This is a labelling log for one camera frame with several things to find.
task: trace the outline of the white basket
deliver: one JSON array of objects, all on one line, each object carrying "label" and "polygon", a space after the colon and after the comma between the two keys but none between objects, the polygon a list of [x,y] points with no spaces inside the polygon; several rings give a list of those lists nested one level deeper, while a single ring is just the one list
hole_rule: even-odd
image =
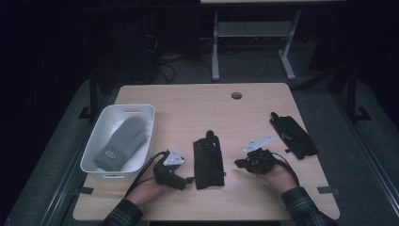
[{"label": "white basket", "polygon": [[[130,117],[139,117],[146,122],[147,141],[129,159],[120,171],[105,171],[94,163],[94,157],[105,146],[111,135]],[[155,109],[152,105],[110,105],[97,120],[83,153],[82,171],[104,182],[133,182],[139,170],[152,153],[155,134]]]}]

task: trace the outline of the gray carpet floor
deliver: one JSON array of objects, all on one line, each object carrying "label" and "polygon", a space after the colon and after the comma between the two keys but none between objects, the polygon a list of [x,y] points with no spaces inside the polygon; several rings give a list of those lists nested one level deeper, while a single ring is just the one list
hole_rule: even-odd
[{"label": "gray carpet floor", "polygon": [[[297,76],[289,81],[279,62],[277,47],[262,51],[220,56],[218,83],[283,82],[295,87],[319,72],[308,72],[314,43],[295,42],[289,58]],[[175,83],[211,83],[210,54],[202,60],[177,60],[168,65],[176,71]],[[172,71],[164,68],[166,75]],[[370,89],[358,81],[357,105],[364,106],[370,121],[354,125],[343,112],[345,92],[332,95],[327,91],[331,78],[293,95],[314,143],[319,159],[341,211],[341,225],[399,225],[399,217],[391,207],[360,142],[359,133],[368,141],[367,147],[399,187],[399,132],[378,105]],[[165,84],[159,76],[154,84]],[[64,117],[49,141],[20,199],[15,204],[8,225],[96,225],[98,222],[77,221],[72,210],[76,202],[75,189],[86,178],[78,161],[94,123],[79,119],[83,107],[89,106],[88,81],[76,92]],[[118,94],[99,93],[101,108],[112,105]],[[282,222],[292,225],[293,222]]]}]

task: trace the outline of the light wood table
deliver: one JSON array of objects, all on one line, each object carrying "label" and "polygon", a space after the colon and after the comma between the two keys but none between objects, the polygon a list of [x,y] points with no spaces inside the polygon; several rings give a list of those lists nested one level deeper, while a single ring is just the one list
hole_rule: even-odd
[{"label": "light wood table", "polygon": [[[233,92],[242,99],[234,100]],[[225,186],[196,190],[194,184],[143,205],[144,220],[285,220],[290,219],[278,195],[264,181],[234,165],[245,158],[250,138],[274,136],[263,146],[284,156],[296,171],[302,186],[319,209],[338,218],[340,211],[331,193],[319,194],[328,186],[317,156],[297,160],[286,153],[285,144],[271,126],[272,111],[292,116],[305,128],[294,98],[285,84],[208,84],[126,86],[116,104],[150,104],[155,107],[156,133],[153,154],[177,147],[185,162],[176,170],[182,177],[194,175],[193,142],[208,130],[219,137]],[[130,183],[101,183],[88,176],[73,216],[78,220],[103,219],[123,198]]]}]

